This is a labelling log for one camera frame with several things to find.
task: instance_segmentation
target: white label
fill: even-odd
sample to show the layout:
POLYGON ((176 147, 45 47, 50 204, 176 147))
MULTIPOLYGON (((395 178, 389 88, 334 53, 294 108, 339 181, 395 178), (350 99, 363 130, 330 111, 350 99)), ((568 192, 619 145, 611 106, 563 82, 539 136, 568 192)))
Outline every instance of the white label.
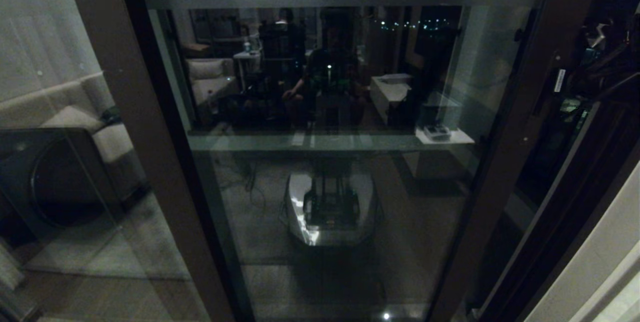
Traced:
POLYGON ((558 71, 558 76, 555 79, 555 87, 553 88, 553 92, 560 92, 560 90, 562 89, 562 83, 565 80, 565 72, 567 70, 565 69, 560 69, 560 71, 558 71))

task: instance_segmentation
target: gray carpet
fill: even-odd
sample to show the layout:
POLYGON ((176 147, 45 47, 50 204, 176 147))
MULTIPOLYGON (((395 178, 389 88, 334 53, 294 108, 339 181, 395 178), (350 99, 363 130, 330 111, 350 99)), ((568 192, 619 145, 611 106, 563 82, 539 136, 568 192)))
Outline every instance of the gray carpet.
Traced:
POLYGON ((108 214, 66 229, 26 265, 32 271, 142 279, 185 279, 189 273, 153 193, 116 224, 108 214))

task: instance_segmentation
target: wooden floor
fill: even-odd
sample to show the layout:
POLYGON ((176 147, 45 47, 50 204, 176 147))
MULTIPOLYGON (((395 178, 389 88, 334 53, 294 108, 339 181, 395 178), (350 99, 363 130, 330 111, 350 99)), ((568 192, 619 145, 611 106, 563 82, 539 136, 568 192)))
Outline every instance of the wooden floor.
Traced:
POLYGON ((187 281, 26 272, 18 293, 45 317, 76 321, 208 321, 187 281))

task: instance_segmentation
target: metal frame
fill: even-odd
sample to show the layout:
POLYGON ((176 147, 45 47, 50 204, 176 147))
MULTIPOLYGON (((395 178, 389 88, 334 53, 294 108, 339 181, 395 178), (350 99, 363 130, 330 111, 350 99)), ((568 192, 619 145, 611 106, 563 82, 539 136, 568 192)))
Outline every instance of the metal frame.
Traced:
MULTIPOLYGON (((462 228, 454 243, 429 311, 428 321, 448 322, 462 301, 494 226, 518 179, 548 111, 551 73, 571 60, 574 40, 589 10, 591 0, 543 0, 537 22, 526 47, 516 90, 504 95, 512 108, 492 133, 489 153, 474 181, 472 203, 464 213, 462 228)), ((489 315, 490 320, 501 320, 489 315)))
MULTIPOLYGON (((544 0, 519 72, 509 84, 516 88, 503 97, 502 111, 508 113, 498 118, 492 133, 428 320, 448 322, 462 301, 546 116, 549 76, 570 60, 590 1, 544 0)), ((230 281, 218 241, 220 231, 206 203, 144 0, 76 2, 206 310, 215 321, 234 316, 253 320, 243 315, 249 302, 239 300, 230 281)))
MULTIPOLYGON (((638 90, 624 91, 638 99, 638 90)), ((534 226, 506 281, 487 305, 490 318, 526 318, 571 261, 640 161, 638 104, 598 109, 583 144, 534 226)))

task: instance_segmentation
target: small device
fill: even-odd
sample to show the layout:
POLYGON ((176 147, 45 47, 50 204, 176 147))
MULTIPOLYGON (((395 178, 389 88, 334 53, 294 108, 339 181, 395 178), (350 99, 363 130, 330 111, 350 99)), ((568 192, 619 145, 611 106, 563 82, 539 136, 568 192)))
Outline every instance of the small device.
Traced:
POLYGON ((442 125, 427 125, 424 127, 424 134, 436 142, 448 141, 451 138, 451 130, 442 125))

